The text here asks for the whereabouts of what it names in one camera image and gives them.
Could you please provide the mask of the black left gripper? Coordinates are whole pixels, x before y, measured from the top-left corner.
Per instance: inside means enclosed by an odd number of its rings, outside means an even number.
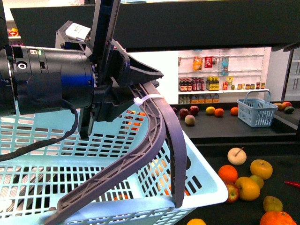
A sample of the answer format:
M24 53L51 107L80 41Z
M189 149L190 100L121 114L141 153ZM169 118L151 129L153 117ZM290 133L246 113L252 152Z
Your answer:
M73 21L56 32L56 47L78 49L90 61L92 96L80 109L78 131L88 140L94 122L113 121L133 103L134 85L152 82L163 74L129 56L114 39L119 0L96 1L92 28Z

